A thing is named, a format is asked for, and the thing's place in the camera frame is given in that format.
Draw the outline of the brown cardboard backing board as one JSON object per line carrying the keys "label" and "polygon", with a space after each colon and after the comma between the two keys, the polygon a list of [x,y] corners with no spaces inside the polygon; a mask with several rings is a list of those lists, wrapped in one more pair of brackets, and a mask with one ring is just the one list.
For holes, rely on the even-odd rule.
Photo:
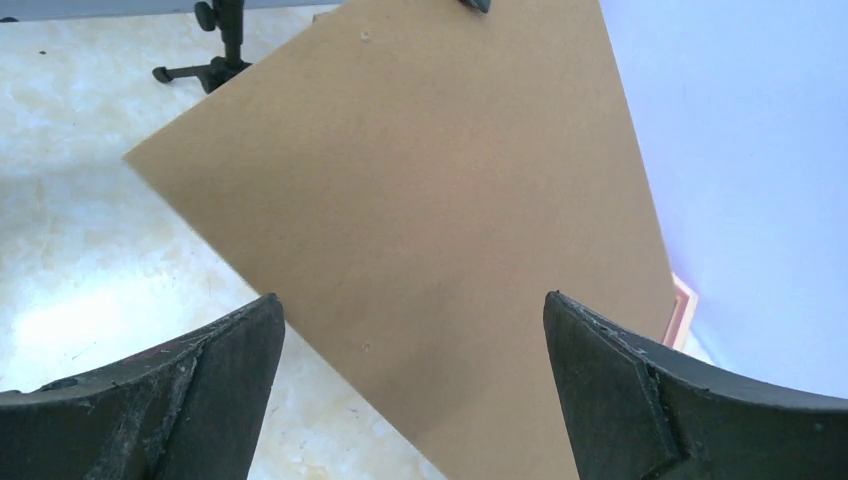
{"label": "brown cardboard backing board", "polygon": [[451,479],[576,477],[548,292],[672,313],[596,1],[349,1],[126,161]]}

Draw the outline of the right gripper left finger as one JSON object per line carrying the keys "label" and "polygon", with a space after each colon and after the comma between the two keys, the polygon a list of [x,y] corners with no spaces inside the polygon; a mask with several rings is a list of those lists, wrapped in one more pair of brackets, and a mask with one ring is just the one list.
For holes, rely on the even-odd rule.
{"label": "right gripper left finger", "polygon": [[1,395],[5,479],[244,479],[285,338],[262,296],[103,367]]}

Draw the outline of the pink wooden picture frame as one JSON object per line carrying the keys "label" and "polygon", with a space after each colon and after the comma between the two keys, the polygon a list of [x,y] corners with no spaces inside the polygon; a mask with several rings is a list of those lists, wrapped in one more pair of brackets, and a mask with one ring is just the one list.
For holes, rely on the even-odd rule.
{"label": "pink wooden picture frame", "polygon": [[675,302],[662,344],[679,351],[684,349],[691,332],[699,296],[676,274],[672,274]]}

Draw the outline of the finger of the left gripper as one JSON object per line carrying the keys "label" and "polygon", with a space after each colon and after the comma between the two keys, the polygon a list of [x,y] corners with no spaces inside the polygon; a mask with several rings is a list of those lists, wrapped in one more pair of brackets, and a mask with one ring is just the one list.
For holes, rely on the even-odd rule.
{"label": "finger of the left gripper", "polygon": [[484,14],[488,13],[491,7],[491,0],[459,0],[459,2]]}

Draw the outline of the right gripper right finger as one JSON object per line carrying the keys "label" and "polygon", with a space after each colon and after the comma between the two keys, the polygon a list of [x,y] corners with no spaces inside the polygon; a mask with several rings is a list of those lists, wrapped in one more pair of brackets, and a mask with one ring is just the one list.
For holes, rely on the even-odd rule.
{"label": "right gripper right finger", "polygon": [[846,478],[844,399],[712,366],[557,291],[543,324],[581,478]]}

